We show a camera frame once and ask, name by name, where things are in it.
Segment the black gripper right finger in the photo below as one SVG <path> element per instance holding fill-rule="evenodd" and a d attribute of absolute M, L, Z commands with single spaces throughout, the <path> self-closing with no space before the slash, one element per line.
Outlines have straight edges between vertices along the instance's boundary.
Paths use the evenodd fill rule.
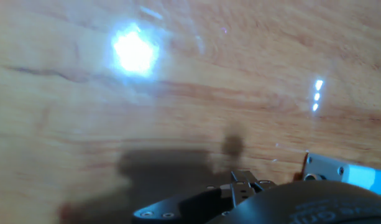
<path fill-rule="evenodd" d="M 241 171 L 246 179 L 247 187 L 241 190 L 242 198 L 247 199 L 259 192 L 271 189 L 276 186 L 271 180 L 258 180 L 251 171 Z"/>

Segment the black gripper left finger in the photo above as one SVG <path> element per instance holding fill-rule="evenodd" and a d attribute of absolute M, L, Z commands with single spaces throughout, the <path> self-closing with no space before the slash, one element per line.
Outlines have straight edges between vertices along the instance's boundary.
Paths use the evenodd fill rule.
<path fill-rule="evenodd" d="M 244 185 L 243 173 L 231 172 L 231 182 L 207 185 L 201 189 L 175 195 L 133 213 L 133 224 L 208 223 L 221 218 L 235 207 L 234 184 Z"/>

